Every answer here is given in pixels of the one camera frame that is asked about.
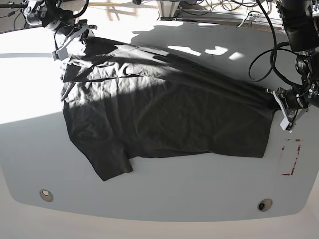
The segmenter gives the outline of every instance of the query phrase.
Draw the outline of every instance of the wire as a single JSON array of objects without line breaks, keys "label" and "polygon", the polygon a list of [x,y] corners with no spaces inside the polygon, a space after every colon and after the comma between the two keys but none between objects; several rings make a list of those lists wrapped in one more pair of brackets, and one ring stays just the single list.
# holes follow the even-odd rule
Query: wire
[{"label": "wire", "polygon": [[250,28],[253,26],[253,15],[251,15],[251,22],[250,22]]},{"label": "wire", "polygon": [[175,19],[175,21],[177,21],[179,15],[180,15],[180,12],[176,16],[174,16],[173,19]]},{"label": "wire", "polygon": [[27,22],[25,22],[23,25],[23,29],[28,29],[29,27],[30,27],[30,25]]},{"label": "wire", "polygon": [[0,16],[0,18],[5,18],[5,17],[11,17],[12,15],[15,15],[15,13],[17,12],[17,11],[19,11],[20,9],[18,9],[18,10],[16,10],[16,11],[12,11],[12,12],[10,12],[8,15],[6,15],[6,16]]},{"label": "wire", "polygon": [[0,8],[26,8],[27,4],[26,3],[21,3],[21,4],[14,4],[14,3],[8,3],[8,4],[0,4]]},{"label": "wire", "polygon": [[64,20],[62,20],[61,18],[58,18],[58,17],[55,15],[55,9],[51,9],[51,7],[49,7],[49,5],[48,5],[48,0],[44,0],[44,3],[45,3],[45,5],[46,5],[46,7],[47,7],[47,9],[48,9],[48,12],[49,12],[50,14],[52,14],[56,20],[62,22],[63,24],[65,24],[65,25],[67,25],[67,26],[71,26],[71,24],[65,22]]},{"label": "wire", "polygon": [[200,1],[200,2],[196,1],[194,4],[190,4],[190,3],[188,3],[188,2],[185,1],[185,3],[186,3],[187,5],[190,5],[190,6],[199,5],[199,4],[203,3],[203,2],[204,2],[204,0],[202,0],[202,1]]},{"label": "wire", "polygon": [[64,0],[60,0],[60,2],[58,3],[58,6],[57,6],[58,8],[61,7],[61,4],[63,3],[63,1],[64,1]]},{"label": "wire", "polygon": [[212,0],[210,0],[210,10],[208,10],[207,12],[205,12],[204,14],[194,14],[194,13],[190,13],[190,12],[188,12],[188,11],[185,11],[184,9],[182,9],[182,8],[180,8],[180,10],[182,10],[183,12],[186,12],[186,13],[188,13],[188,14],[190,14],[190,15],[194,15],[194,16],[204,16],[204,15],[206,15],[206,14],[208,14],[208,13],[210,13],[211,11],[212,11],[212,9],[213,9],[213,2],[212,2]]},{"label": "wire", "polygon": [[82,16],[85,13],[86,9],[88,8],[88,5],[89,5],[89,0],[85,0],[85,4],[82,10],[78,14],[73,15],[71,18],[78,18]]},{"label": "wire", "polygon": [[15,30],[15,21],[18,19],[18,17],[21,15],[22,11],[15,17],[14,21],[13,21],[13,28]]},{"label": "wire", "polygon": [[[224,1],[227,1],[228,4],[232,7],[232,8],[229,8],[226,3],[224,3]],[[226,11],[234,11],[234,10],[237,10],[238,8],[240,8],[241,5],[237,5],[235,8],[233,8],[233,5],[230,3],[231,1],[230,0],[219,0],[219,3],[221,5],[221,7],[226,10]]]},{"label": "wire", "polygon": [[261,11],[263,12],[263,14],[265,15],[266,19],[267,19],[267,22],[269,23],[269,27],[271,29],[271,33],[273,35],[273,40],[274,40],[274,48],[273,48],[273,57],[272,57],[272,63],[271,63],[271,66],[270,66],[270,69],[268,70],[268,72],[260,79],[254,79],[252,78],[251,76],[251,68],[252,66],[254,65],[255,61],[258,59],[258,58],[255,58],[255,60],[252,61],[252,63],[250,64],[249,66],[249,69],[248,69],[248,75],[249,75],[249,78],[253,81],[253,82],[260,82],[262,80],[264,80],[267,76],[269,76],[269,74],[272,72],[272,70],[274,69],[274,66],[276,64],[276,60],[277,60],[277,39],[276,39],[276,34],[275,34],[275,29],[273,27],[273,24],[271,23],[271,20],[269,19],[265,9],[263,8],[263,6],[261,5],[260,3],[260,0],[256,0],[258,6],[260,7]]},{"label": "wire", "polygon": [[298,110],[296,110],[295,115],[292,118],[291,122],[295,122],[297,115],[298,115]]},{"label": "wire", "polygon": [[246,17],[241,21],[240,24],[237,25],[237,27],[241,27],[241,26],[245,23],[245,21],[247,20],[249,14],[251,15],[251,19],[253,19],[253,15],[252,15],[253,12],[256,12],[256,13],[261,14],[261,13],[258,12],[258,11],[250,11],[250,12],[248,12],[247,15],[246,15]]},{"label": "wire", "polygon": [[272,10],[272,5],[268,3],[268,1],[266,0],[266,3],[267,3],[267,7],[268,7],[268,11],[267,11],[267,14],[270,14],[271,13],[271,10]]},{"label": "wire", "polygon": [[254,3],[252,5],[246,5],[246,4],[251,4],[251,3],[255,2],[255,1],[246,2],[245,4],[243,2],[238,2],[236,0],[230,0],[230,1],[232,1],[232,2],[234,2],[236,4],[238,4],[238,5],[241,5],[241,6],[245,6],[245,7],[256,7],[258,5],[257,0],[256,0],[256,3]]},{"label": "wire", "polygon": [[75,28],[74,26],[63,26],[63,27],[61,27],[59,30],[57,30],[57,31],[54,33],[54,46],[55,46],[55,50],[58,50],[58,49],[59,49],[59,48],[58,48],[58,44],[56,43],[56,38],[55,38],[55,36],[57,35],[57,33],[58,33],[60,30],[66,28],[66,27],[73,27],[73,28]]},{"label": "wire", "polygon": [[[287,42],[281,42],[277,45],[277,50],[280,50],[280,51],[287,51],[287,52],[290,52],[290,53],[293,53],[294,55],[298,56],[298,54],[296,54],[295,52],[291,51],[291,50],[288,50],[288,49],[282,49],[280,47],[283,47],[283,46],[286,46]],[[263,53],[261,53],[260,55],[258,55],[254,60],[253,62],[251,63],[251,66],[260,58],[262,57],[263,55],[265,55],[266,53],[268,52],[273,52],[273,49],[270,49],[270,50],[267,50],[267,51],[264,51]],[[297,83],[293,83],[291,82],[290,80],[288,80],[286,77],[284,77],[277,69],[276,71],[281,75],[280,78],[288,85],[290,86],[298,86],[298,87],[301,87],[301,85],[297,84]]]},{"label": "wire", "polygon": [[308,87],[307,87],[307,89],[305,90],[305,92],[303,92],[302,95],[296,97],[296,99],[299,99],[299,98],[301,98],[302,96],[304,96],[304,95],[309,91],[310,87],[311,87],[311,85],[308,85]]}]

